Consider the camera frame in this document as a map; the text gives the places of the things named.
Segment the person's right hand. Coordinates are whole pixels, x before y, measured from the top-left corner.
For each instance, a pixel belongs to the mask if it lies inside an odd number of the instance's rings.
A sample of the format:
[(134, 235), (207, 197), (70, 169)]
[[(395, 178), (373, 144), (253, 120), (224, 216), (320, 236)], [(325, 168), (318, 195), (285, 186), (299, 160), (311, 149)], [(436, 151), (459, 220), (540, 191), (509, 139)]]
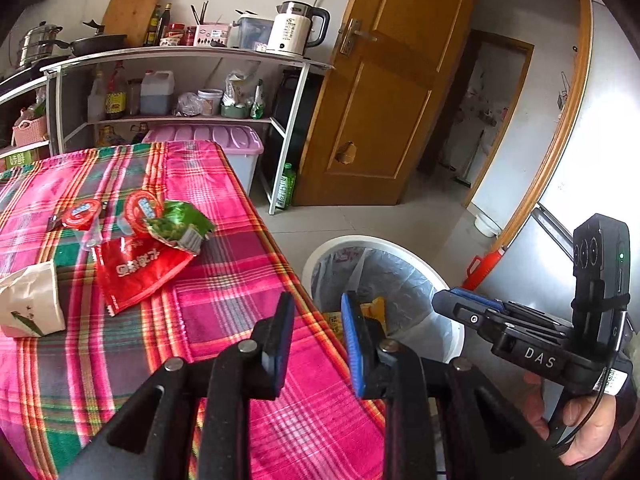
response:
[[(549, 427), (544, 420), (544, 399), (542, 398), (542, 379), (531, 373), (524, 374), (524, 382), (532, 387), (522, 411), (526, 420), (534, 427), (538, 434), (547, 440), (549, 437)], [(563, 422), (566, 426), (578, 426), (588, 415), (593, 407), (596, 398), (594, 396), (583, 396), (570, 400), (565, 405), (563, 412)], [(593, 414), (579, 429), (574, 437), (573, 443), (568, 450), (560, 456), (561, 462), (565, 466), (574, 466), (585, 460), (590, 460), (601, 452), (608, 438), (611, 437), (614, 429), (616, 415), (616, 399), (614, 396), (604, 396)]]

